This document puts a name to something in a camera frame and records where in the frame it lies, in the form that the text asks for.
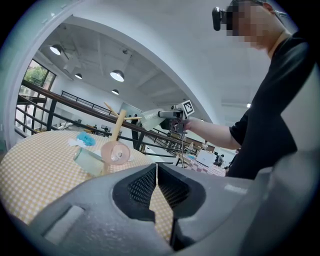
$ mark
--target clear plastic container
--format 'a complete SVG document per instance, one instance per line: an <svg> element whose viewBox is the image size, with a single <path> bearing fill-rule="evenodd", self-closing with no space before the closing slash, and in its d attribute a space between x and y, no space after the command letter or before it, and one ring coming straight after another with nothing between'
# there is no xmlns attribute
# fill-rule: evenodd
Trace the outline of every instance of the clear plastic container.
<svg viewBox="0 0 320 256"><path fill-rule="evenodd" d="M97 154L80 147L73 160L88 174L97 177L104 168L103 159Z"/></svg>

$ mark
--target ceiling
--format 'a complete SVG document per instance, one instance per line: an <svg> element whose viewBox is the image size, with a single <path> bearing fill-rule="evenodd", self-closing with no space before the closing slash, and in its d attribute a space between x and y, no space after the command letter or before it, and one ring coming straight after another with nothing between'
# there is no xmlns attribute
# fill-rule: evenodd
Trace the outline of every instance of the ceiling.
<svg viewBox="0 0 320 256"><path fill-rule="evenodd" d="M53 44L61 45L66 56L54 54L50 50ZM81 73L83 82L107 92L118 89L122 99L130 97L129 89L133 89L165 110L189 100L183 90L152 62L121 42L96 31L62 23L39 50L70 78L74 79L74 74ZM76 59L71 73L64 69L67 58ZM125 75L125 81L121 84L110 76L110 72L117 69ZM141 109L137 102L130 103ZM195 106L194 109L194 116L203 119Z"/></svg>

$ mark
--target window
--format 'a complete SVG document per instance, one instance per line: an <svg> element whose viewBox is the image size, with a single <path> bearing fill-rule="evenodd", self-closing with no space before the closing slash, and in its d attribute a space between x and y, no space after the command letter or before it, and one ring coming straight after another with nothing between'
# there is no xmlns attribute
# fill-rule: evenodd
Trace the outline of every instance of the window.
<svg viewBox="0 0 320 256"><path fill-rule="evenodd" d="M56 75L54 73L41 66L35 60L32 60L25 72L23 79L30 83L33 83L36 86L40 86L46 90L50 90L55 77ZM23 85L21 85L20 87L19 94L23 96L44 98L43 95L38 95L37 92L34 92Z"/></svg>
<svg viewBox="0 0 320 256"><path fill-rule="evenodd" d="M28 69L26 70L23 79L36 85L39 87L42 87L45 90L50 90L51 86L56 78L56 75L37 63L35 60L32 60L29 64ZM33 97L32 100L34 103L36 103L39 107L45 107L46 104L46 96L39 94L38 92L35 92L24 85L21 85L19 95L21 96L27 96L27 97ZM28 104L26 102L21 101L17 107L25 112L27 112L29 115L36 117L39 120L43 120L44 112L39 109L38 107ZM16 110L15 112L15 118L25 124L26 126L36 130L36 131L42 131L45 130L46 127L43 126L41 123L38 123L37 121L33 120L31 117L27 116L26 114L22 113L19 110ZM26 129L25 126L21 125L17 121L15 122L15 126L19 129L23 130L24 133L28 135L32 135L33 132Z"/></svg>

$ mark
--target vr headset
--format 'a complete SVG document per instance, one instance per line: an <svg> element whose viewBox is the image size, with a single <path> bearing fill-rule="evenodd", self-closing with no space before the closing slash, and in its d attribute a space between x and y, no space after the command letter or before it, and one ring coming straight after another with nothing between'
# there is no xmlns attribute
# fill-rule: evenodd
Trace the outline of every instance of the vr headset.
<svg viewBox="0 0 320 256"><path fill-rule="evenodd" d="M233 27L233 14L238 12L239 3L244 1L250 1L257 6L262 6L266 1L264 0L233 0L226 10L220 9L219 7L215 7L212 10L212 20L213 20L213 28L215 31L219 31L221 29L221 24L226 25L226 30L232 30L235 33L234 36L237 35L236 29ZM281 11L275 10L276 17L283 24L280 17L288 18L289 16Z"/></svg>

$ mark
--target white box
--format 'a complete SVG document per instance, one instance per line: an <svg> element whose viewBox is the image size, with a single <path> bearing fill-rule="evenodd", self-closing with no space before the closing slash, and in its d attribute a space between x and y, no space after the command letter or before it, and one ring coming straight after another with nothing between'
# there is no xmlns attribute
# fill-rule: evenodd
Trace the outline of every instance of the white box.
<svg viewBox="0 0 320 256"><path fill-rule="evenodd" d="M213 165L213 163L215 162L215 158L215 154L201 149L195 160L200 164L209 167Z"/></svg>

